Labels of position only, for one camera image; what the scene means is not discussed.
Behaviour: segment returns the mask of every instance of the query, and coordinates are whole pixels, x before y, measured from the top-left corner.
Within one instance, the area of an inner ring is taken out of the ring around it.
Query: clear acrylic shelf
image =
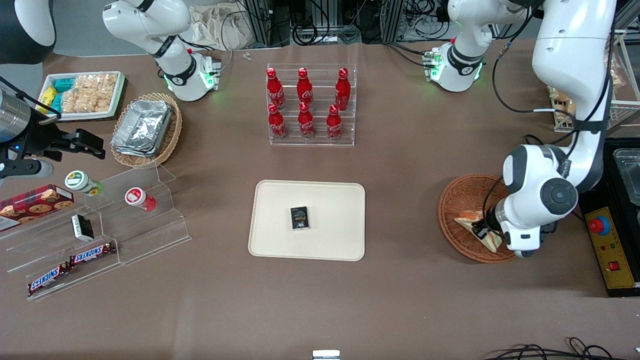
[[[269,142],[271,145],[311,145],[311,146],[354,146],[356,135],[356,84],[358,80],[356,65],[354,64],[277,64],[270,63],[278,74],[278,79],[284,88],[285,108],[280,110],[284,118],[288,136],[284,140],[277,140],[271,134],[271,128],[267,121]],[[298,101],[298,69],[306,67],[308,78],[314,87],[314,106],[311,114],[314,116],[316,136],[311,140],[305,140],[300,133],[298,125],[298,113],[300,104]],[[351,96],[346,111],[340,112],[342,117],[342,137],[338,141],[329,141],[326,131],[326,117],[329,115],[329,106],[335,103],[335,83],[338,80],[338,70],[345,67],[349,70],[349,82],[351,83]],[[269,92],[265,90],[267,105],[271,102]]]
[[[190,240],[184,217],[173,207],[167,185],[174,179],[167,169],[150,163],[101,181],[103,190],[96,197],[74,193],[76,207],[18,226],[0,238],[7,246],[7,271],[24,275],[27,285],[70,256],[115,241],[117,253],[76,265],[69,274],[28,298],[39,300]],[[127,205],[124,194],[134,186],[156,199],[154,210],[145,212]],[[71,216],[75,214],[91,220],[95,239],[90,243],[74,237]]]

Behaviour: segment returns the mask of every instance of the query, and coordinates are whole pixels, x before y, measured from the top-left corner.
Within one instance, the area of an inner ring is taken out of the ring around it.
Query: small jar
[[[84,171],[74,170],[65,178],[65,185],[71,190],[85,193],[87,196],[96,196],[102,191],[102,184],[93,180]]]
[[[124,195],[124,201],[131,206],[136,206],[144,211],[151,211],[156,207],[156,198],[147,193],[141,188],[131,188]]]

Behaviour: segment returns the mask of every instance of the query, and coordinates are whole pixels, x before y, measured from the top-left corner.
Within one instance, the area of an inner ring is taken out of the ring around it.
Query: robotic arm
[[[189,29],[191,15],[181,0],[121,0],[108,4],[102,20],[113,36],[131,42],[156,59],[178,99],[195,101],[215,86],[210,57],[189,53],[178,34]]]
[[[56,32],[49,0],[2,1],[0,17],[0,63],[37,64],[51,54]],[[0,185],[7,177],[46,177],[53,173],[50,162],[25,159],[30,155],[60,161],[61,151],[66,151],[104,159],[101,138],[83,129],[74,133],[58,129],[57,111],[57,117],[49,118],[24,101],[37,102],[35,99],[2,77],[0,82],[15,92],[13,95],[0,88]]]
[[[433,49],[431,63],[436,68],[431,80],[453,92],[468,89],[492,39],[487,24],[523,20],[531,5],[527,0],[513,2],[451,0],[448,11],[460,26],[460,36]],[[532,66],[542,82],[574,99],[576,132],[568,147],[520,145],[512,151],[502,166],[509,196],[474,224],[479,236],[489,229],[502,230],[508,249],[519,256],[530,256],[538,249],[541,227],[570,214],[578,193],[591,189],[602,176],[611,102],[605,48],[615,6],[615,0],[542,3],[545,16]]]

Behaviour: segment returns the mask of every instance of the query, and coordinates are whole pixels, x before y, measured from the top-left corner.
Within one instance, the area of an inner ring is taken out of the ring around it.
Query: acrylic bottle rack
[[[358,72],[354,64],[269,64],[276,70],[278,79],[284,88],[285,108],[280,110],[284,118],[288,136],[284,140],[277,140],[271,133],[269,123],[266,122],[269,142],[271,145],[310,145],[310,146],[354,146],[356,136],[356,84]],[[298,69],[307,68],[308,78],[313,84],[314,105],[311,114],[314,116],[316,136],[306,140],[300,132],[298,113],[300,102],[298,101]],[[329,141],[326,130],[326,118],[329,115],[329,106],[335,103],[335,83],[338,80],[338,70],[345,67],[349,70],[349,82],[351,83],[351,96],[346,111],[340,112],[342,117],[342,136],[340,140]],[[267,105],[271,102],[269,92],[266,91]]]

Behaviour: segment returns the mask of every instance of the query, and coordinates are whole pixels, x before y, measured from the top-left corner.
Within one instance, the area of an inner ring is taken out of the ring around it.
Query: brown wicker tray
[[[113,157],[116,158],[116,160],[118,160],[119,163],[130,166],[130,167],[138,167],[140,165],[150,163],[151,161],[154,161],[154,160],[156,161],[156,163],[162,164],[169,158],[169,156],[175,149],[175,146],[178,144],[178,138],[180,137],[180,132],[182,131],[182,114],[180,113],[178,104],[176,104],[175,100],[173,100],[168,95],[158,94],[158,93],[142,95],[136,100],[164,101],[167,104],[170,104],[171,107],[173,108],[173,113],[171,115],[171,118],[169,119],[170,121],[169,126],[166,128],[166,132],[164,133],[164,139],[162,144],[160,145],[160,150],[158,151],[158,154],[155,156],[155,158],[143,158],[141,156],[131,156],[131,155],[120,154],[119,152],[116,152],[113,147],[111,147],[111,152],[113,153]],[[118,117],[118,122],[116,123],[115,129],[113,130],[114,135],[116,131],[118,131],[118,128],[122,123],[122,118],[124,117],[125,113],[127,113],[127,110],[129,109],[132,103],[133,101],[130,102],[129,105],[127,105],[127,107],[120,113],[120,116]]]
[[[453,220],[461,211],[481,211],[484,197],[497,177],[469,174],[454,179],[447,185],[438,201],[438,221],[445,237],[464,256],[486,264],[505,263],[516,258],[513,251],[502,242],[498,251],[489,251],[472,233]],[[506,186],[500,182],[489,196],[487,208],[507,197]]]

